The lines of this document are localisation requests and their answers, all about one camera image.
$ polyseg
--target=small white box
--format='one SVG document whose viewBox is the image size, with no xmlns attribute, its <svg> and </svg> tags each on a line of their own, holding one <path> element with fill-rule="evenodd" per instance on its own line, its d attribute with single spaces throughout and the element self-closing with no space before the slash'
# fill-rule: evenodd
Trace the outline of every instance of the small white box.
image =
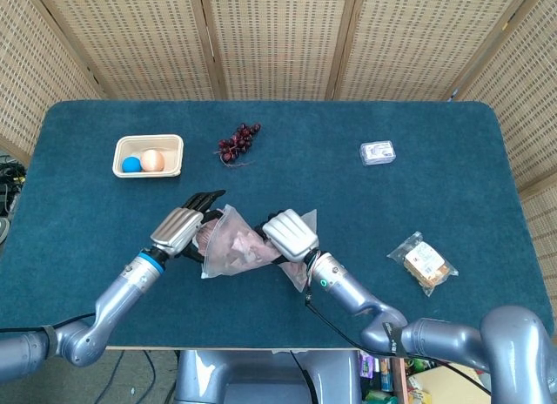
<svg viewBox="0 0 557 404">
<path fill-rule="evenodd" d="M 161 172 L 123 172 L 122 162 L 125 158 L 141 155 L 149 149 L 158 150 L 164 157 L 164 169 Z M 176 134 L 154 134 L 149 136 L 126 136 L 118 140 L 114 152 L 112 171 L 119 178 L 168 178 L 177 176 L 182 170 L 184 140 Z"/>
<path fill-rule="evenodd" d="M 390 140 L 364 143 L 359 148 L 359 155 L 364 165 L 381 165 L 396 159 L 393 143 Z"/>
</svg>

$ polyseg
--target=grapes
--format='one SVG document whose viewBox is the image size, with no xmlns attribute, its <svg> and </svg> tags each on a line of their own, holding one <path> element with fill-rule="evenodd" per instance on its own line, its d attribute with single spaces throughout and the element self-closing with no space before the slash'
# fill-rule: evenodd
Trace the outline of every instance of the grapes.
<svg viewBox="0 0 557 404">
<path fill-rule="evenodd" d="M 246 154 L 253 145 L 255 135 L 261 130 L 261 124 L 255 123 L 251 127 L 246 123 L 241 123 L 234 134 L 229 139 L 218 141 L 218 151 L 220 160 L 227 166 L 233 163 L 241 154 Z"/>
</svg>

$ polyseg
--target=blue ball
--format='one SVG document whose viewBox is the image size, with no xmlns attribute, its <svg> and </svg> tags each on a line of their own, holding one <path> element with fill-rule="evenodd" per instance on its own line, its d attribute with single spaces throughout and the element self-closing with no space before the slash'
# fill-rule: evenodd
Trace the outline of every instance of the blue ball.
<svg viewBox="0 0 557 404">
<path fill-rule="evenodd" d="M 141 161 L 138 158 L 129 156 L 122 162 L 122 172 L 141 172 Z"/>
</svg>

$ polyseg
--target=wicker screen panel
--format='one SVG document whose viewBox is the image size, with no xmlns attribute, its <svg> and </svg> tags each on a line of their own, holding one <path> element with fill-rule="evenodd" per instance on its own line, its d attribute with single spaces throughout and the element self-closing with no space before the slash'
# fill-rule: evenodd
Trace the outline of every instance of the wicker screen panel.
<svg viewBox="0 0 557 404">
<path fill-rule="evenodd" d="M 364 0 L 338 99 L 441 99 L 513 0 Z"/>
<path fill-rule="evenodd" d="M 0 138 L 24 163 L 51 105 L 99 98 L 31 0 L 0 0 L 0 77 Z"/>
<path fill-rule="evenodd" d="M 557 185 L 523 203 L 541 272 L 557 315 Z"/>
<path fill-rule="evenodd" d="M 539 0 L 461 96 L 497 113 L 518 187 L 557 171 L 557 0 Z"/>
<path fill-rule="evenodd" d="M 191 0 L 44 0 L 114 98 L 212 99 Z"/>
<path fill-rule="evenodd" d="M 230 99 L 323 99 L 345 0 L 211 0 Z"/>
</svg>

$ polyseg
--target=table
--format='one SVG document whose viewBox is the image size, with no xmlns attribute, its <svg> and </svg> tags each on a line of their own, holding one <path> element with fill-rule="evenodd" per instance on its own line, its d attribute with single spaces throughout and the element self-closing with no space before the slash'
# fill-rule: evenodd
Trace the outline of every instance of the table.
<svg viewBox="0 0 557 404">
<path fill-rule="evenodd" d="M 246 167 L 213 152 L 241 122 L 263 125 Z M 112 174 L 125 135 L 184 139 L 176 178 Z M 361 143 L 393 141 L 390 165 L 363 166 Z M 55 323 L 95 299 L 166 214 L 194 192 L 224 188 L 251 225 L 269 212 L 318 210 L 322 249 L 409 320 L 477 327 L 495 306 L 551 308 L 493 111 L 479 103 L 77 101 L 47 113 L 0 263 L 0 327 Z M 460 276 L 430 298 L 386 255 L 415 231 Z M 342 348 L 276 266 L 200 279 L 169 262 L 111 337 L 114 347 Z M 351 337 L 352 317 L 319 289 L 315 304 Z"/>
</svg>

